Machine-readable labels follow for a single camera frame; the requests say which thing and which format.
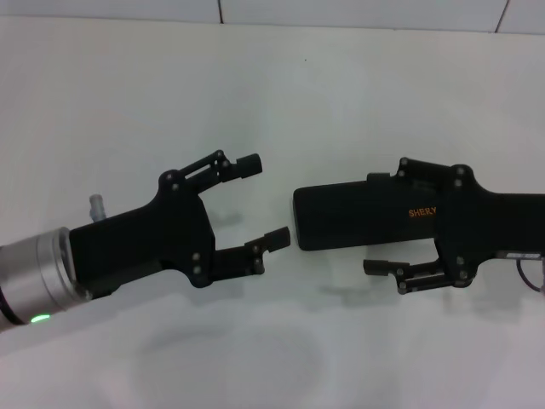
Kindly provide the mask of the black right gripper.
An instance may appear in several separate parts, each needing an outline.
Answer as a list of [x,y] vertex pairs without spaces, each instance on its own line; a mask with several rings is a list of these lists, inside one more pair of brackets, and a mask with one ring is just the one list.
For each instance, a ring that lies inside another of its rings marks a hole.
[[369,173],[374,185],[440,191],[436,218],[439,260],[364,260],[369,276],[392,275],[398,293],[470,285],[479,266],[492,259],[544,258],[544,195],[494,193],[480,186],[467,165],[446,166],[403,157],[397,171]]

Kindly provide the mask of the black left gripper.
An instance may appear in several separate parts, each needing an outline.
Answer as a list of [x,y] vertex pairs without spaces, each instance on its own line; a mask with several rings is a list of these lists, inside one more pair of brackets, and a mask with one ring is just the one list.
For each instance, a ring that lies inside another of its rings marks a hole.
[[218,150],[181,173],[163,173],[150,203],[69,233],[77,282],[94,297],[103,297],[131,281],[174,269],[195,286],[206,286],[193,278],[194,269],[207,273],[212,258],[212,282],[264,274],[263,254],[289,247],[289,228],[215,252],[215,236],[196,193],[261,172],[257,153],[231,162]]

